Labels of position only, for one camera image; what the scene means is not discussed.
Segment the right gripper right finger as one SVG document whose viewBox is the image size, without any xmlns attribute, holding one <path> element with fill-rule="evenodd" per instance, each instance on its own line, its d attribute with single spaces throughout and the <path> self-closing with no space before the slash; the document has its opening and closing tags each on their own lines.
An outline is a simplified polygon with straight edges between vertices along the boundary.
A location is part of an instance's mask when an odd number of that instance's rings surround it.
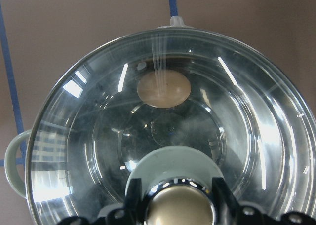
<svg viewBox="0 0 316 225">
<path fill-rule="evenodd" d="M 216 211 L 217 225 L 235 225 L 238 213 L 238 202 L 225 180 L 212 178 L 213 203 Z"/>
</svg>

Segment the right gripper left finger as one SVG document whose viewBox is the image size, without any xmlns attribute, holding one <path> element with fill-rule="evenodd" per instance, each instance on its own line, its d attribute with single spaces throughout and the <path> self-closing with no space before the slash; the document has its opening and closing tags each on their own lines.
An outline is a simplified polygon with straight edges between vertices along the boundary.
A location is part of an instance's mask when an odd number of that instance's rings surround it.
<svg viewBox="0 0 316 225">
<path fill-rule="evenodd" d="M 142 179 L 133 178 L 127 187 L 124 200 L 124 224 L 137 225 L 142 222 Z"/>
</svg>

